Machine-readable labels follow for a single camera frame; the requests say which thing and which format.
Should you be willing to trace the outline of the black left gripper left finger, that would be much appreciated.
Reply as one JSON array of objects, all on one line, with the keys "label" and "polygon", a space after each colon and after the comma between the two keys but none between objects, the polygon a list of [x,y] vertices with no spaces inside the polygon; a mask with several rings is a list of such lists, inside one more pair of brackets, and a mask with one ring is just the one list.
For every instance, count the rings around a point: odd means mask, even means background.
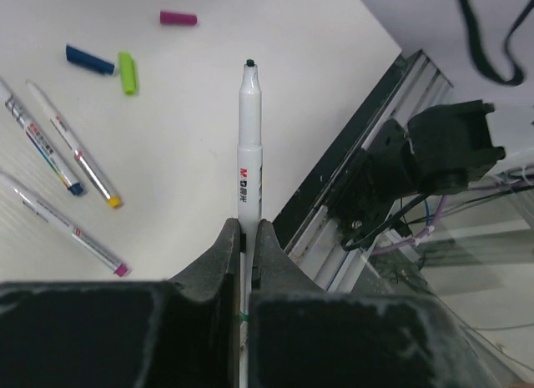
[{"label": "black left gripper left finger", "polygon": [[1,286],[4,387],[236,387],[236,219],[169,280]]}]

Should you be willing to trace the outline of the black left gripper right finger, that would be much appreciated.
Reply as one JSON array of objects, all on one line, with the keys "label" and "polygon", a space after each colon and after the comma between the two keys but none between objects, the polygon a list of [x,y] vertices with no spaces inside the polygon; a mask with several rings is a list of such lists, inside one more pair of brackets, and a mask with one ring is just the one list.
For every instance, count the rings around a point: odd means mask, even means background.
[{"label": "black left gripper right finger", "polygon": [[261,283],[250,297],[251,387],[477,387],[456,322],[423,295],[329,294],[259,224]]}]

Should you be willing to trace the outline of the pink marker pen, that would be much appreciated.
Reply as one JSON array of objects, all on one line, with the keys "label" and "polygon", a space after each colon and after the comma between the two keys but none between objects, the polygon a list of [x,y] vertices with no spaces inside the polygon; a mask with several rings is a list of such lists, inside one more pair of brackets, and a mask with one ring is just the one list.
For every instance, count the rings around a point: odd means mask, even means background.
[{"label": "pink marker pen", "polygon": [[117,255],[4,170],[1,170],[1,183],[10,191],[13,191],[30,211],[52,225],[64,236],[83,246],[99,261],[109,267],[115,275],[123,278],[130,273],[131,268]]}]

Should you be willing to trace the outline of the white marker pen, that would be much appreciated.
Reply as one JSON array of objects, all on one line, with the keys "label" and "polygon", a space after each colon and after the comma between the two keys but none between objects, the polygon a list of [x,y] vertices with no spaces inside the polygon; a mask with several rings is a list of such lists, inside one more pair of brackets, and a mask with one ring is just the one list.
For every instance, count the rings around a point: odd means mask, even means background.
[{"label": "white marker pen", "polygon": [[24,107],[22,100],[1,79],[1,105],[12,115],[36,150],[44,158],[63,186],[74,196],[82,196],[85,189],[36,119]]}]

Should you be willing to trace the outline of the green marker pen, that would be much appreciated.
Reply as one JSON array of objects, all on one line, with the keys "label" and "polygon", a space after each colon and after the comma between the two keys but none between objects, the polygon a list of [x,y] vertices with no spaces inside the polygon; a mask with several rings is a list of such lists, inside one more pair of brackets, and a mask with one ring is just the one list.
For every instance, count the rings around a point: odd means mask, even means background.
[{"label": "green marker pen", "polygon": [[240,227],[239,363],[247,354],[249,297],[252,290],[254,248],[262,219],[263,146],[261,140],[262,91],[258,65],[245,61],[239,90],[237,197]]}]

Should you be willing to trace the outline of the blue pen cap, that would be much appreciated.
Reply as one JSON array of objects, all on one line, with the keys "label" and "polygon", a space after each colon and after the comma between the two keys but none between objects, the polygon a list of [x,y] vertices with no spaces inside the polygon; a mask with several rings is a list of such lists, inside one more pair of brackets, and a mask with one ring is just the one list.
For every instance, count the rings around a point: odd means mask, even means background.
[{"label": "blue pen cap", "polygon": [[79,67],[104,75],[113,75],[114,73],[115,66],[113,63],[93,56],[92,54],[86,53],[73,46],[66,46],[65,55],[70,63]]}]

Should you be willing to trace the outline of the pink pen cap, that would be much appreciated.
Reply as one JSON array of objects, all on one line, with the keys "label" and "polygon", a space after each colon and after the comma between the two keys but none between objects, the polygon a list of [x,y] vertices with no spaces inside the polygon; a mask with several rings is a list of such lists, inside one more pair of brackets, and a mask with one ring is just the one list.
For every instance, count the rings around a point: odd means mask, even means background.
[{"label": "pink pen cap", "polygon": [[198,19],[195,14],[170,11],[161,11],[159,13],[159,21],[163,25],[194,26],[198,23]]}]

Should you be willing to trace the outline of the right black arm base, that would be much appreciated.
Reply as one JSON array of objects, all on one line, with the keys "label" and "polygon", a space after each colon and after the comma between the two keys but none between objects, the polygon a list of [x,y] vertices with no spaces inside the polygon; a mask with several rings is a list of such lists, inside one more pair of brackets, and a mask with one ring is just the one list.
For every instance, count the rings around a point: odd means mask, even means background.
[{"label": "right black arm base", "polygon": [[369,248],[375,238],[432,195],[458,194],[506,156],[491,141],[481,100],[425,109],[405,127],[387,120],[356,165],[330,214],[342,247]]}]

